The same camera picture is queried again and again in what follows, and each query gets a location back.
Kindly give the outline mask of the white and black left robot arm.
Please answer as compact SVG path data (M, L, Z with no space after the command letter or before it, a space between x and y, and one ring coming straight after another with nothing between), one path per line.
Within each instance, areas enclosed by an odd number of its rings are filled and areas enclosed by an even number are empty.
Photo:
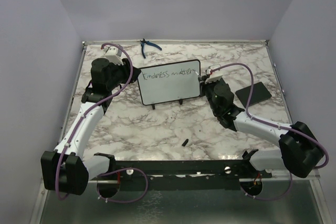
M81 98L81 106L68 133L53 151L45 151L40 159L44 186L66 195L81 195L88 181L101 175L110 179L116 172L116 161L110 154L95 154L84 161L83 153L88 141L105 115L112 99L127 84L137 80L141 70L128 58L118 63L106 58L91 63L91 80Z

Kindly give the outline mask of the black framed whiteboard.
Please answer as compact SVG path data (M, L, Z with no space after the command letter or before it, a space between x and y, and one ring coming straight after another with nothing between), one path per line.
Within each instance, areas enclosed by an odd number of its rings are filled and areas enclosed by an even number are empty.
M200 96L199 60L142 67L138 77L143 105L155 105Z

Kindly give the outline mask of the aluminium frame profile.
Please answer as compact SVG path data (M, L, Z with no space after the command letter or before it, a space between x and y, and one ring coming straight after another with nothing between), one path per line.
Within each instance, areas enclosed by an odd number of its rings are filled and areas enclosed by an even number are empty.
M273 223L334 223L319 176L294 176L288 194L270 205Z

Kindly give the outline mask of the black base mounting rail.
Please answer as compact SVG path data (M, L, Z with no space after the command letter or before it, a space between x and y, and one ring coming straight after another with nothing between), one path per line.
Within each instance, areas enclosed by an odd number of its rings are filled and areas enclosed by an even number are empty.
M241 184L258 176L271 178L266 171L256 170L250 163L254 151L245 152L242 159L205 161L116 161L113 155L96 153L93 160L102 159L108 166L95 176L104 194L114 190L239 190Z

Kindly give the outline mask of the black marker cap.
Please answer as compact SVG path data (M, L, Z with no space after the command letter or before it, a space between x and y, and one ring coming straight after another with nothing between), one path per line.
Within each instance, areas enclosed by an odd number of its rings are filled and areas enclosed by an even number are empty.
M189 142L189 139L186 139L183 143L182 146L185 147L187 145L187 143Z

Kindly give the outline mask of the black flat pad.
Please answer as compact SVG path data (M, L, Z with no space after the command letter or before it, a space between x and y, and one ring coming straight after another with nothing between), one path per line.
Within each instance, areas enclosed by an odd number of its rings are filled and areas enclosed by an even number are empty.
M250 87L245 87L235 92L236 96L242 103L244 107L247 105L247 100L250 94ZM272 97L271 93L268 91L266 86L262 82L257 82L253 86L253 93L250 99L249 106L255 105L257 103L261 103L266 101Z

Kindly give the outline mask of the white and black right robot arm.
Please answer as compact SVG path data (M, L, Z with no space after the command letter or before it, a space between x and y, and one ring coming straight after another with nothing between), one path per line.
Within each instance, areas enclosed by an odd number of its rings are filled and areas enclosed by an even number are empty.
M281 124L259 119L234 104L234 94L221 77L199 78L201 96L205 96L221 126L235 132L251 134L277 146L277 150L255 153L241 164L246 177L260 170L287 169L305 178L327 155L308 126L302 122Z

